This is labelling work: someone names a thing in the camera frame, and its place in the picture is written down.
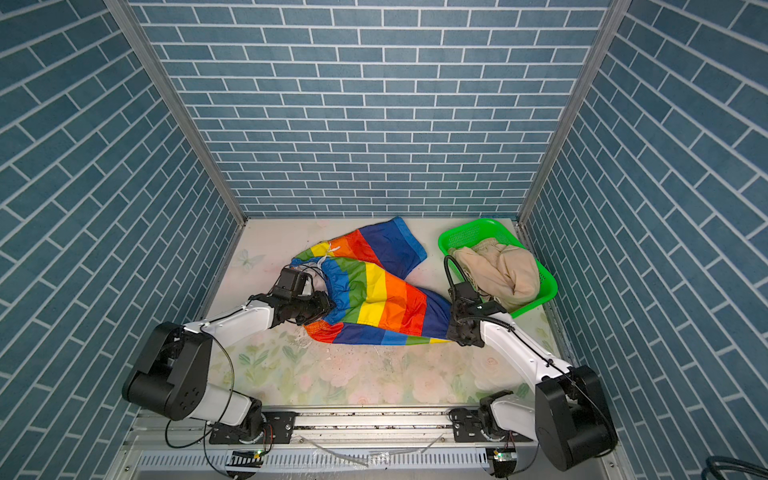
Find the rainbow striped shorts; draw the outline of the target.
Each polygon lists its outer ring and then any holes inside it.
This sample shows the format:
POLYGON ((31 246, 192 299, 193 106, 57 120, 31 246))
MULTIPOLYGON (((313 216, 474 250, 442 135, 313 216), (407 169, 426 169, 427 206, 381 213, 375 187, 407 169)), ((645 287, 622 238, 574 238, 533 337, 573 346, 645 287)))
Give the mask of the rainbow striped shorts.
POLYGON ((328 344, 446 342, 450 302, 406 281, 426 259, 425 248, 400 217, 361 227, 299 253, 291 265, 319 275, 335 304, 305 327, 307 334, 328 344))

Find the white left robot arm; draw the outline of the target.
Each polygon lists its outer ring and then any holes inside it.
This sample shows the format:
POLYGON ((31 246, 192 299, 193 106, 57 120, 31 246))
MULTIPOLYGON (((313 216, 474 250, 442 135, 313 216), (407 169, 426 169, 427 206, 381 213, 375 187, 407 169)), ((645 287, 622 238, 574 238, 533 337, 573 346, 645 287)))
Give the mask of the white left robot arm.
POLYGON ((264 436, 260 400, 209 382, 213 352, 284 322, 308 325, 335 307, 324 292, 257 294, 217 319, 163 323, 150 333, 126 378, 123 398, 170 421, 187 418, 231 429, 240 443, 264 436))

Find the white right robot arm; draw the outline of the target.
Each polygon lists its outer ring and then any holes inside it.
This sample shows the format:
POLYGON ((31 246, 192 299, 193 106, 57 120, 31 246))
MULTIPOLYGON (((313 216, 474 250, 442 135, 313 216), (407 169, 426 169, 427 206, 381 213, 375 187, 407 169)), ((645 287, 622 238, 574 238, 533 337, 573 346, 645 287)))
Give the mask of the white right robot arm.
POLYGON ((618 435, 598 375, 574 367, 539 345, 493 302, 458 300, 452 306, 448 338, 462 346, 489 347, 534 388, 529 406, 511 390, 480 400, 476 410, 455 408, 449 418, 454 439, 484 437, 511 442, 519 435, 560 471, 611 453, 618 435))

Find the beige shorts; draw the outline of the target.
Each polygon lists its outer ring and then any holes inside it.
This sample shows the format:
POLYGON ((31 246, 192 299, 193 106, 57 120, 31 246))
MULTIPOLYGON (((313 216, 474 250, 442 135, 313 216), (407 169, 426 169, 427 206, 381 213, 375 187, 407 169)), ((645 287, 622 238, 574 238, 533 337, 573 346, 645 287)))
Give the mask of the beige shorts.
POLYGON ((540 293, 537 262, 522 247, 488 238, 472 247, 451 249, 449 253, 481 296, 497 301, 507 311, 531 303, 540 293))

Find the green plastic basket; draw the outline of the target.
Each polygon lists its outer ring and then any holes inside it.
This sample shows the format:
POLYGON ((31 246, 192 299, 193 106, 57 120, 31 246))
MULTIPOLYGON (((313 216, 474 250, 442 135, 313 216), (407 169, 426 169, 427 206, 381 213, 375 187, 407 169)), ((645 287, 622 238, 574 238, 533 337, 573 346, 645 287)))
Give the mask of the green plastic basket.
POLYGON ((450 269, 463 274, 482 299, 498 302, 514 317, 557 294, 553 275, 496 220, 479 219, 449 229, 440 234, 438 247, 457 261, 450 269))

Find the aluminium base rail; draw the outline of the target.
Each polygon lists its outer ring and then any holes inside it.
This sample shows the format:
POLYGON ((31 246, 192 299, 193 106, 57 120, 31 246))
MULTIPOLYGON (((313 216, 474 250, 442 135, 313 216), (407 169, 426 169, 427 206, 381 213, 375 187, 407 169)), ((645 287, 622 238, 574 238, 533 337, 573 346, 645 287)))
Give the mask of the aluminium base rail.
POLYGON ((628 458, 622 448, 603 457, 588 460, 561 472, 553 467, 538 445, 525 437, 511 442, 471 442, 454 439, 449 407, 278 407, 267 415, 274 423, 274 441, 267 445, 194 444, 203 432, 199 421, 184 420, 168 426, 164 418, 149 413, 139 415, 124 445, 110 466, 109 479, 492 479, 497 474, 510 479, 630 479, 628 458), (328 473, 228 473, 138 472, 139 457, 145 452, 230 451, 237 456, 260 459, 276 449, 319 448, 410 450, 429 448, 483 448, 489 460, 487 469, 444 470, 367 470, 328 473))

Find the aluminium left corner post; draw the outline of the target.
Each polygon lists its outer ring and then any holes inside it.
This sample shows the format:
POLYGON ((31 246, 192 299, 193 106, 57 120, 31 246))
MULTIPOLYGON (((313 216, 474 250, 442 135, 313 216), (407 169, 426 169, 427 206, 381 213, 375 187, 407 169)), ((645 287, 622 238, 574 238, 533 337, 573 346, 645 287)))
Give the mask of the aluminium left corner post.
POLYGON ((154 50, 150 39, 140 25, 129 2, 123 0, 105 0, 104 4, 133 49, 169 112, 176 120, 184 138, 188 141, 196 154, 199 163, 210 177, 231 215, 236 223, 240 227, 243 227, 247 222, 247 216, 227 184, 205 140, 191 118, 182 98, 154 50))

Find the aluminium corner post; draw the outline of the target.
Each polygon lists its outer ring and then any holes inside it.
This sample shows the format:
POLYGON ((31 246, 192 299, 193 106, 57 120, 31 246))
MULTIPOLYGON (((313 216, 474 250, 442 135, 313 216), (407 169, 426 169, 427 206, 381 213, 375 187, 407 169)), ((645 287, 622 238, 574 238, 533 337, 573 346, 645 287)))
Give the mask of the aluminium corner post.
POLYGON ((231 215, 236 223, 240 227, 243 227, 247 222, 247 216, 227 184, 205 140, 191 118, 182 98, 154 50, 150 39, 140 25, 129 2, 123 0, 105 0, 104 4, 133 49, 169 112, 176 120, 184 138, 188 141, 196 154, 199 163, 210 177, 231 215))
POLYGON ((559 118, 555 133, 546 152, 542 156, 531 187, 520 208, 517 222, 521 228, 527 228, 531 222, 536 203, 630 5, 630 0, 616 0, 612 1, 609 5, 598 29, 595 41, 589 49, 583 68, 574 84, 568 103, 559 118))

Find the aluminium right corner post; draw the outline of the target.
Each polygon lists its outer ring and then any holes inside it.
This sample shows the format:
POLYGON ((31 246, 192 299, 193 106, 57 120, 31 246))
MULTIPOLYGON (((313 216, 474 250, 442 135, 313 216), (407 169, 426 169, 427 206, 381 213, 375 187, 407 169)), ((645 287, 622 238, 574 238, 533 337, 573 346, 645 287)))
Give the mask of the aluminium right corner post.
POLYGON ((598 29, 595 41, 589 49, 583 68, 574 84, 568 103, 559 118, 555 133, 546 152, 542 156, 531 187, 520 208, 517 222, 521 228, 527 228, 531 222, 536 203, 630 5, 630 0, 616 0, 612 1, 609 5, 598 29))

